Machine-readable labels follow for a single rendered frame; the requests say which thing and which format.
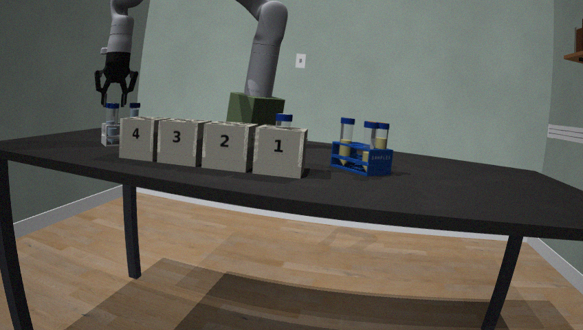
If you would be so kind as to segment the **white tube rack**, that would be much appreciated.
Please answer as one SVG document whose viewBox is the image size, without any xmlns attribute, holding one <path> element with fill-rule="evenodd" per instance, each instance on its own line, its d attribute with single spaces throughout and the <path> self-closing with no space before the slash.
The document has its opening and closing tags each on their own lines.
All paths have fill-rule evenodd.
<svg viewBox="0 0 583 330">
<path fill-rule="evenodd" d="M 117 133 L 115 136 L 108 136 L 107 127 L 120 127 L 120 123 L 118 123 L 118 125 L 108 125 L 106 123 L 102 123 L 101 143 L 106 147 L 119 146 L 120 141 L 115 141 L 113 144 L 111 144 L 107 141 L 107 139 L 120 139 L 120 133 Z"/>
</svg>

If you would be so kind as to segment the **blue tube rack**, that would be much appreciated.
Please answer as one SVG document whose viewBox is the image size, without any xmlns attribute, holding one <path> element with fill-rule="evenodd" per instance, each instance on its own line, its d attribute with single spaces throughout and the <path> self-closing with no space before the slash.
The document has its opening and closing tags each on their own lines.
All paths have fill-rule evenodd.
<svg viewBox="0 0 583 330">
<path fill-rule="evenodd" d="M 351 156 L 339 155 L 339 146 L 351 147 Z M 362 155 L 357 154 L 357 149 L 368 151 L 368 162 L 363 162 Z M 344 166 L 340 160 L 348 161 Z M 368 149 L 363 148 L 363 143 L 352 142 L 351 144 L 344 144 L 340 142 L 332 142 L 331 149 L 331 163 L 330 166 L 340 168 L 352 173 L 357 173 L 363 176 L 378 176 L 390 175 L 393 160 L 393 150 L 391 149 Z M 362 165 L 367 166 L 366 172 Z"/>
</svg>

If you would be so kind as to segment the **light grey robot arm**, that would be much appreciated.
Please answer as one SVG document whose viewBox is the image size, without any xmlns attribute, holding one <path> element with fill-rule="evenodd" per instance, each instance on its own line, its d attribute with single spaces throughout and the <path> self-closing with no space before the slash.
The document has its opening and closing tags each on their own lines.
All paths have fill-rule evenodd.
<svg viewBox="0 0 583 330">
<path fill-rule="evenodd" d="M 128 9 L 143 0 L 111 0 L 111 31 L 107 52 L 131 53 L 134 19 Z M 244 94 L 271 98 L 281 42 L 285 34 L 288 11 L 280 1 L 236 0 L 258 21 L 247 70 Z M 260 16 L 259 16 L 260 15 Z"/>
</svg>

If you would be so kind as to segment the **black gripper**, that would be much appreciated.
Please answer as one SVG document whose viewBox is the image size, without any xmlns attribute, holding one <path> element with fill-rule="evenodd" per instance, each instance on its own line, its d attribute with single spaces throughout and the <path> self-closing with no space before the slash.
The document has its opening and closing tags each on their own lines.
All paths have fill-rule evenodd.
<svg viewBox="0 0 583 330">
<path fill-rule="evenodd" d="M 107 52 L 105 67 L 103 70 L 95 71 L 95 82 L 96 82 L 96 91 L 99 91 L 101 96 L 101 105 L 106 107 L 107 103 L 107 90 L 111 83 L 120 83 L 122 88 L 122 97 L 121 97 L 121 107 L 124 107 L 127 103 L 127 94 L 134 90 L 135 82 L 138 77 L 137 71 L 131 71 L 129 69 L 130 63 L 130 56 L 131 53 L 128 52 Z M 104 87 L 101 88 L 100 85 L 100 78 L 102 74 L 105 75 L 106 81 L 104 83 Z M 130 74 L 130 84 L 129 88 L 127 88 L 127 83 L 125 78 Z"/>
</svg>

